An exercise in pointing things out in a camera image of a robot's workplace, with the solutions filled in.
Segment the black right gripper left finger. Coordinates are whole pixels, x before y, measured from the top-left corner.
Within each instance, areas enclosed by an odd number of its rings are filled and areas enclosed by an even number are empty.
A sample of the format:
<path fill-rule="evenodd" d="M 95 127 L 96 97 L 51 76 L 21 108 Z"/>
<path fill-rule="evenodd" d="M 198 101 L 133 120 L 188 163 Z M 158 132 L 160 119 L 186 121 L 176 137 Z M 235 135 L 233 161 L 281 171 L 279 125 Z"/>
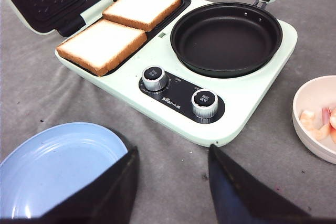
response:
<path fill-rule="evenodd" d="M 40 217 L 1 223 L 130 223 L 139 181 L 135 146 L 92 183 Z"/>

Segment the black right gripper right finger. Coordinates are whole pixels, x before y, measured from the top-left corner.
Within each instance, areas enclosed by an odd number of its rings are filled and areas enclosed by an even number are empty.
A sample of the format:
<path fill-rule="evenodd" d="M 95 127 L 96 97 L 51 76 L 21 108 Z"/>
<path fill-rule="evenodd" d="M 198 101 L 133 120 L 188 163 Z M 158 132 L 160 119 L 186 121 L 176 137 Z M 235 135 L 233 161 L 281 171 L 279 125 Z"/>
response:
<path fill-rule="evenodd" d="M 243 169 L 212 144 L 209 186 L 218 223 L 335 223 L 309 215 Z"/>

